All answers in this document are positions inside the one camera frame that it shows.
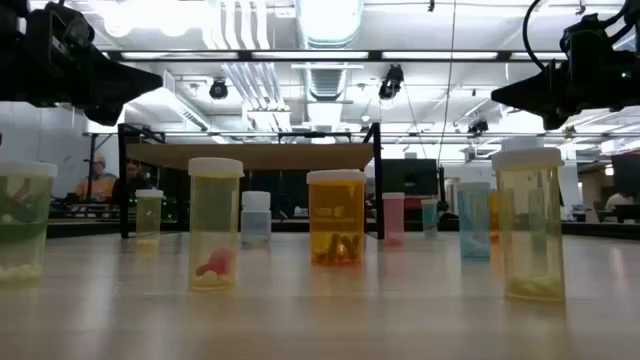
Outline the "large yellow pill bottle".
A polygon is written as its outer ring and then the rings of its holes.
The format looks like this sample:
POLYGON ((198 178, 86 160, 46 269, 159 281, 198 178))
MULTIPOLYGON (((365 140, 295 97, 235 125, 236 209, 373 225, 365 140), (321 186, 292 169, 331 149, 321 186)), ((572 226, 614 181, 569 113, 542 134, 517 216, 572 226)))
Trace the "large yellow pill bottle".
POLYGON ((512 299, 565 300, 556 148, 507 149, 492 157, 496 173, 504 292, 512 299))

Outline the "amber bottle with white cap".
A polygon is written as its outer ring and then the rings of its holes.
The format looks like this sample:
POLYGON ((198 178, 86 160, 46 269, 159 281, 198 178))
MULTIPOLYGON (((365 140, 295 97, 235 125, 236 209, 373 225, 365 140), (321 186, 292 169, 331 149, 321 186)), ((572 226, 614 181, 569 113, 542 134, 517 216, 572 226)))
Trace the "amber bottle with white cap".
POLYGON ((306 176, 310 260, 319 266, 361 266, 365 242, 366 174, 319 170, 306 176))

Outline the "blue pill bottle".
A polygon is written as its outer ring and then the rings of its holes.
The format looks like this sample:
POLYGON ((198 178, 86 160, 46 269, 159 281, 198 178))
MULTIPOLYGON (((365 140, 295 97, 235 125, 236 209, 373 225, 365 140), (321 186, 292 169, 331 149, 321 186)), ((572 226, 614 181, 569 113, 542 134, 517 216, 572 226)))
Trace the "blue pill bottle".
POLYGON ((490 184, 457 185, 460 255, 463 260, 490 260, 490 184))

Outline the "green pill bottle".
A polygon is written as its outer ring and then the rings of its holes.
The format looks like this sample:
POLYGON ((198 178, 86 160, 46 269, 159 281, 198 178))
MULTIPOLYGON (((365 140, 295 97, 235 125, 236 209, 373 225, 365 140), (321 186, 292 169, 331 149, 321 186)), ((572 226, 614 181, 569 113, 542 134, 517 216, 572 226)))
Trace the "green pill bottle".
POLYGON ((0 286, 41 280, 56 177, 53 164, 0 161, 0 286))

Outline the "person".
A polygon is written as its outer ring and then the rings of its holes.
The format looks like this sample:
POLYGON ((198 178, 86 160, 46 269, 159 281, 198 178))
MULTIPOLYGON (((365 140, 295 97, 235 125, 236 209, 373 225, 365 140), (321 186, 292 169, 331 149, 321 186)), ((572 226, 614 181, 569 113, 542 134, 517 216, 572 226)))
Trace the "person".
POLYGON ((112 197, 117 176, 106 170, 106 160, 102 155, 95 155, 92 165, 92 176, 81 181, 75 189, 75 195, 92 202, 106 202, 112 197))
POLYGON ((122 185, 121 178, 116 179, 114 182, 111 194, 111 203, 113 205, 119 204, 122 194, 125 194, 127 198, 132 198, 135 196, 137 190, 150 189, 149 182, 140 172, 139 164, 134 160, 128 160, 126 163, 125 180, 126 187, 122 185))
POLYGON ((607 199, 605 203, 605 210, 607 212, 613 212, 617 206, 632 205, 634 203, 634 198, 635 196, 632 193, 617 192, 607 199))

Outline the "clear pill bottle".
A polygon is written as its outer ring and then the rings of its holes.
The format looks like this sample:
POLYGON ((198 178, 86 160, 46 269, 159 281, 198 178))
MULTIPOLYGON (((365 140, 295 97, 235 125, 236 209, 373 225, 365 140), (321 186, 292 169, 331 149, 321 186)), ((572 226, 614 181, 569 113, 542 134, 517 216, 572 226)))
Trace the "clear pill bottle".
POLYGON ((241 234, 244 247, 270 242, 272 229, 271 195, 264 191, 244 191, 241 196, 241 234))

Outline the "ribbed ceiling duct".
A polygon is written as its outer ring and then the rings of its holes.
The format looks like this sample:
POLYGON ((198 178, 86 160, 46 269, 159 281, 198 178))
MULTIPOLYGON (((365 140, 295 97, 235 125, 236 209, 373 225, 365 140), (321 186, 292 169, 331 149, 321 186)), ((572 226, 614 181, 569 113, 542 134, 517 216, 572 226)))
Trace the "ribbed ceiling duct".
POLYGON ((341 99, 345 91, 346 73, 344 69, 307 70, 308 95, 319 102, 341 99))

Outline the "pink pill bottle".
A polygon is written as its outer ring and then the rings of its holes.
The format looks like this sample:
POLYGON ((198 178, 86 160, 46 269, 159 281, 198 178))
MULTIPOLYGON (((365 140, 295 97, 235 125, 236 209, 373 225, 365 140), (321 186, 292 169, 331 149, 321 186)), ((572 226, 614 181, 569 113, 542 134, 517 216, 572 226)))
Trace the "pink pill bottle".
POLYGON ((404 244, 404 200, 405 194, 388 192, 382 194, 384 210, 384 241, 387 246, 404 244))

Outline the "small yellow-green pill bottle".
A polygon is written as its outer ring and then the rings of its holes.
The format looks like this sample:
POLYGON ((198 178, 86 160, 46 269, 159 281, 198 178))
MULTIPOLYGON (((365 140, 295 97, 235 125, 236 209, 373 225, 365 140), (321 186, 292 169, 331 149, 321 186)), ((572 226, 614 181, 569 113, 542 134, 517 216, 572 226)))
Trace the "small yellow-green pill bottle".
POLYGON ((145 189, 136 193, 136 243, 139 246, 155 246, 159 243, 162 220, 161 190, 145 189))

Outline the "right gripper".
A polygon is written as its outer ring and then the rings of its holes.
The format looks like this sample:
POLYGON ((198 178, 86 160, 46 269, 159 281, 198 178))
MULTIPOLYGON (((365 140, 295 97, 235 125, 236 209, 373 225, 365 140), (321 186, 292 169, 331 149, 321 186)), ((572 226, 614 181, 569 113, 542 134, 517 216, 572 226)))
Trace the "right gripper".
POLYGON ((566 111, 640 106, 640 57, 607 46, 579 46, 566 61, 551 61, 536 75, 491 92, 501 105, 542 114, 545 131, 558 130, 570 113, 553 111, 566 83, 566 111))

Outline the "bright ceiling duct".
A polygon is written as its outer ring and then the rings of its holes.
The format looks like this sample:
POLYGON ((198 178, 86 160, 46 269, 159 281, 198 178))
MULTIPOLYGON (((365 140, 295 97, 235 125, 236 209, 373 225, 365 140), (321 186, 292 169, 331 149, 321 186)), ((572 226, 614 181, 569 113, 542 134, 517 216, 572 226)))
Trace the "bright ceiling duct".
POLYGON ((295 0, 304 49, 351 49, 357 42, 364 0, 295 0))

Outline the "orange bottle with capsules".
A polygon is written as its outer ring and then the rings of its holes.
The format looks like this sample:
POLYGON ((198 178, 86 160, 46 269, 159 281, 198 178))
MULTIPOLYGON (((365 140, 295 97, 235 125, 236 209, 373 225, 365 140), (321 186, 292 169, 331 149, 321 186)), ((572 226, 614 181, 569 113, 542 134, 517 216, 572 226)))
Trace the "orange bottle with capsules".
POLYGON ((489 194, 489 211, 491 244, 498 245, 500 243, 500 198, 497 191, 491 191, 489 194))

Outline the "wooden shelf with black frame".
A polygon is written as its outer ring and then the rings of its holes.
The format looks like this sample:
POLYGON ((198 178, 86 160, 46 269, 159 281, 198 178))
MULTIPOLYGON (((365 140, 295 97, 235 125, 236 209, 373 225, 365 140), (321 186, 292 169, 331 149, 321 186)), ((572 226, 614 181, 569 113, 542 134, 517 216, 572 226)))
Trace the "wooden shelf with black frame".
POLYGON ((381 131, 373 124, 361 143, 342 144, 168 144, 166 132, 118 126, 120 175, 125 161, 139 160, 157 167, 186 170, 197 157, 238 160, 246 170, 364 169, 374 161, 375 194, 382 194, 381 131))

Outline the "yellow bottle with red pills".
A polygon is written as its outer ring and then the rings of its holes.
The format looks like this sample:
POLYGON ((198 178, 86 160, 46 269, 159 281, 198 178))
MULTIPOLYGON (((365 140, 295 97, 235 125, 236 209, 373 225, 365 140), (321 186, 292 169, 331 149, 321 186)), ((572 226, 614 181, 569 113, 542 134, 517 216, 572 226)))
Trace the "yellow bottle with red pills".
POLYGON ((243 163, 218 157, 193 158, 188 173, 188 288, 204 291, 231 287, 236 279, 243 163))

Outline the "small teal pill bottle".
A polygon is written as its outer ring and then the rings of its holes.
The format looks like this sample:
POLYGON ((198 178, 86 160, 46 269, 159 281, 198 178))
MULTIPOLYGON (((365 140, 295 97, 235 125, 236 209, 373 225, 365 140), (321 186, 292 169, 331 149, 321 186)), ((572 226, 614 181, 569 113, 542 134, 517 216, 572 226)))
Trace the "small teal pill bottle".
POLYGON ((435 238, 439 223, 438 200, 434 198, 422 200, 421 209, 423 233, 428 238, 435 238))

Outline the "overhead light bar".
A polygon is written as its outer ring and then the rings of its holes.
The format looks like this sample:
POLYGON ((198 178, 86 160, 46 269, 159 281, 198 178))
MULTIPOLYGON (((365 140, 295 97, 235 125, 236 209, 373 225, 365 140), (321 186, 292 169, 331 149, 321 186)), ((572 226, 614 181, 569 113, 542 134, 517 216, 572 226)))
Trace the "overhead light bar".
POLYGON ((155 62, 422 62, 529 63, 525 51, 512 50, 103 50, 108 59, 126 63, 155 62))

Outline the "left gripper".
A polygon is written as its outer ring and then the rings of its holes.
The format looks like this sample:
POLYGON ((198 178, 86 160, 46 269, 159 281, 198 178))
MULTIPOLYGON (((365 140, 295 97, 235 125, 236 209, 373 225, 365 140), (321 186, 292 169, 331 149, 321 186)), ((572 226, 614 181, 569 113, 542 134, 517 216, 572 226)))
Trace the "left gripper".
POLYGON ((0 101, 70 103, 89 120, 113 127, 122 105, 163 85, 160 75, 100 57, 95 46, 71 54, 53 25, 46 9, 0 9, 0 101))

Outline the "black monitor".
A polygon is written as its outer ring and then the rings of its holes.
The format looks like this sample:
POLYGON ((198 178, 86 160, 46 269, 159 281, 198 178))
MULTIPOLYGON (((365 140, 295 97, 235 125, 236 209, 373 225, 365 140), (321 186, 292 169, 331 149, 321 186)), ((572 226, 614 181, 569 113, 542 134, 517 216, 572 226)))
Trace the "black monitor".
POLYGON ((615 155, 611 164, 616 191, 637 196, 640 193, 640 154, 615 155))
POLYGON ((405 195, 437 195, 438 168, 435 159, 383 159, 382 191, 405 195))

